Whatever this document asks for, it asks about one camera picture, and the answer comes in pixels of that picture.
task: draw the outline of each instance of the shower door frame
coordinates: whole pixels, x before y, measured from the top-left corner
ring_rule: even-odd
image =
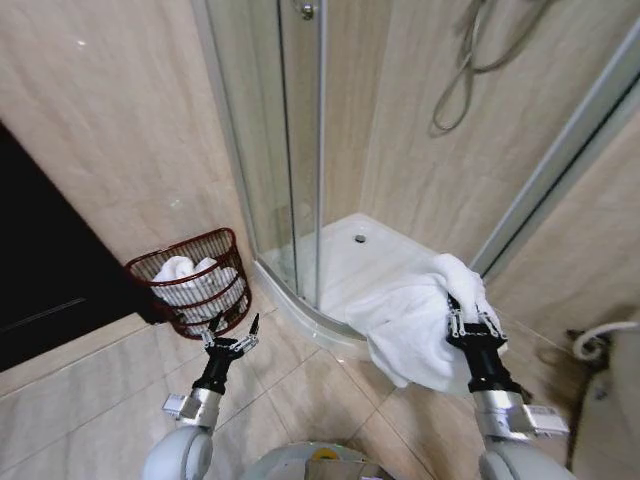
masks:
[[[191,0],[195,22],[204,53],[204,60],[209,74],[211,88],[214,92],[214,101],[221,119],[221,127],[225,144],[231,159],[232,173],[239,195],[240,205],[249,235],[249,242],[253,254],[253,260],[267,272],[271,280],[287,293],[288,299],[301,311],[307,314],[319,325],[328,328],[338,334],[349,338],[364,340],[364,337],[355,332],[351,327],[336,322],[329,316],[320,312],[317,308],[307,303],[294,292],[273,269],[260,258],[256,244],[255,230],[249,200],[246,190],[245,177],[237,147],[237,140],[231,122],[231,115],[225,91],[220,60],[213,37],[213,25],[209,17],[207,0]],[[324,198],[324,100],[325,100],[325,65],[326,65],[326,40],[327,40],[327,16],[326,1],[314,0],[315,19],[319,25],[319,55],[318,71],[320,74],[318,92],[318,128],[319,136],[317,168],[318,173],[315,188],[317,189],[316,215],[316,297],[319,304],[322,292],[320,291],[320,234],[322,227],[322,210]],[[508,260],[517,252],[526,239],[533,234],[541,218],[548,213],[555,204],[553,199],[560,198],[562,190],[569,188],[568,181],[561,182],[563,177],[577,177],[576,172],[584,170],[588,163],[587,156],[589,146],[598,137],[598,132],[607,127],[604,137],[610,138],[613,124],[620,127],[621,122],[608,122],[616,107],[622,101],[638,75],[640,65],[640,19],[628,32],[622,44],[618,47],[605,69],[601,72],[593,86],[575,109],[570,120],[564,126],[556,140],[548,149],[536,170],[532,173],[525,186],[514,198],[511,206],[498,223],[493,233],[471,263],[473,270],[479,271],[485,280],[494,277]],[[296,232],[293,232],[295,248]]]
[[[470,268],[486,282],[495,278],[538,225],[594,160],[594,151],[611,139],[617,108],[638,80],[640,19],[627,32],[607,65],[578,104],[525,185],[476,254]]]
[[[319,82],[319,95],[318,95],[318,136],[319,136],[319,151],[318,151],[318,165],[317,165],[317,179],[315,188],[317,189],[316,195],[318,201],[315,205],[316,215],[316,241],[317,241],[317,253],[316,259],[316,298],[320,301],[320,232],[322,227],[322,214],[323,214],[323,188],[324,188],[324,98],[325,98],[325,78],[324,69],[326,65],[326,2],[323,0],[314,0],[313,4],[316,5],[316,18],[320,22],[318,39],[318,70],[320,74]],[[234,178],[236,190],[238,192],[238,199],[240,201],[240,207],[242,210],[242,216],[247,228],[249,236],[249,246],[253,255],[253,261],[256,262],[260,268],[262,268],[270,277],[270,279],[277,285],[282,291],[287,293],[287,298],[291,301],[295,307],[301,312],[307,315],[311,320],[315,321],[319,326],[331,330],[338,335],[354,339],[365,340],[365,337],[353,330],[348,325],[336,322],[331,317],[320,312],[317,308],[313,307],[305,300],[298,296],[297,292],[294,292],[289,285],[287,285],[273,269],[260,258],[258,246],[256,242],[256,234],[253,226],[253,218],[251,215],[251,208],[249,205],[249,197],[246,190],[246,180],[242,171],[242,163],[240,161],[240,154],[238,150],[237,140],[235,132],[233,130],[233,123],[231,121],[231,112],[227,100],[227,93],[225,89],[224,79],[222,76],[222,69],[220,66],[220,59],[216,49],[215,39],[213,37],[213,25],[209,17],[209,7],[207,0],[191,0],[191,5],[194,12],[194,19],[196,28],[198,30],[198,36],[200,37],[200,43],[202,45],[202,52],[204,55],[205,66],[209,75],[209,83],[213,91],[214,102],[220,116],[220,124],[225,141],[227,152],[229,153],[231,171]],[[293,232],[293,242],[295,248],[295,232]]]

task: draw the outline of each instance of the laundry basket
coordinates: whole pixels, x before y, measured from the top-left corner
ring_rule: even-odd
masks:
[[[213,261],[202,271],[166,282],[153,279],[171,257],[191,259],[194,265]],[[251,307],[251,290],[230,228],[220,228],[164,250],[148,253],[125,266],[142,287],[153,293],[154,306],[177,333],[199,339],[210,328],[222,335],[234,328]]]

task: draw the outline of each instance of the metal bracket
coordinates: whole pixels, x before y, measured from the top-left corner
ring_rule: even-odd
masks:
[[[536,436],[568,435],[569,427],[555,408],[539,405],[520,405],[508,411],[512,431]]]
[[[291,3],[293,4],[293,8],[296,9],[296,12],[298,12],[302,16],[303,20],[305,21],[313,20],[313,17],[315,15],[315,8],[312,2],[304,2],[301,0],[291,0]]]
[[[162,410],[167,412],[175,419],[180,418],[196,418],[198,409],[202,403],[193,397],[186,395],[169,394],[167,400],[162,406]]]

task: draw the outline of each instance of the cable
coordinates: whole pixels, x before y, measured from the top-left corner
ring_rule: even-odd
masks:
[[[471,0],[468,8],[469,21],[460,46],[459,58],[461,60],[459,61],[458,71],[447,84],[442,95],[440,95],[431,117],[432,124],[440,130],[441,133],[448,133],[455,129],[460,125],[460,123],[462,123],[462,120],[464,120],[464,117],[467,115],[471,105],[471,98],[473,96],[473,81],[475,75],[497,70],[516,58],[530,40],[533,31],[538,26],[542,16],[553,1],[554,0],[538,0],[538,5],[531,9],[533,12],[531,13],[531,19],[524,26],[520,35],[518,35],[511,45],[509,45],[506,51],[493,62],[486,65],[476,65],[474,59],[478,48],[478,37],[489,16],[488,13],[491,9],[491,0]],[[445,124],[440,120],[442,110],[446,106],[453,90],[463,76],[465,78],[465,93],[462,111],[451,123]]]
[[[587,330],[573,342],[573,355],[579,359],[590,362],[592,360],[596,360],[602,354],[602,346],[595,345],[591,352],[587,352],[584,350],[584,345],[594,337],[598,335],[602,335],[603,333],[612,332],[614,330],[630,330],[634,328],[639,328],[639,322],[613,322],[613,323],[605,323],[604,325],[600,325],[599,327],[592,328],[591,330]]]

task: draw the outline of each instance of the beige floor tile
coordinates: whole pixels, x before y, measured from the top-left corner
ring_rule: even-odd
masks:
[[[271,400],[262,395],[215,432],[213,461],[206,479],[238,479],[249,465],[287,443],[289,436]]]
[[[369,420],[349,440],[347,446],[378,462],[396,480],[433,479],[378,412],[369,417]]]
[[[160,349],[164,373],[172,372],[204,352],[201,340],[190,340],[178,335],[168,323],[154,325],[152,328]]]
[[[167,375],[167,386],[170,392],[188,395],[191,392],[191,385],[200,378],[208,361],[209,356],[203,353]],[[216,428],[220,428],[264,392],[253,369],[247,363],[246,357],[231,364],[225,387],[227,391],[220,402],[220,414]]]
[[[395,390],[393,382],[373,362],[334,356],[375,407],[379,407]]]
[[[162,377],[145,328],[0,399],[0,465],[6,469]]]
[[[0,396],[43,378],[111,345],[148,324],[137,313],[127,315],[42,355],[0,372]]]
[[[374,406],[326,350],[319,350],[269,395],[293,441],[344,443]]]
[[[467,399],[410,385],[393,392],[380,412],[435,478],[474,478],[484,447]]]
[[[300,335],[279,310],[260,320],[260,343],[247,355],[265,389],[291,373],[313,355],[318,346]]]
[[[172,428],[159,408],[163,380],[65,435],[0,476],[1,480],[139,479],[151,447]]]

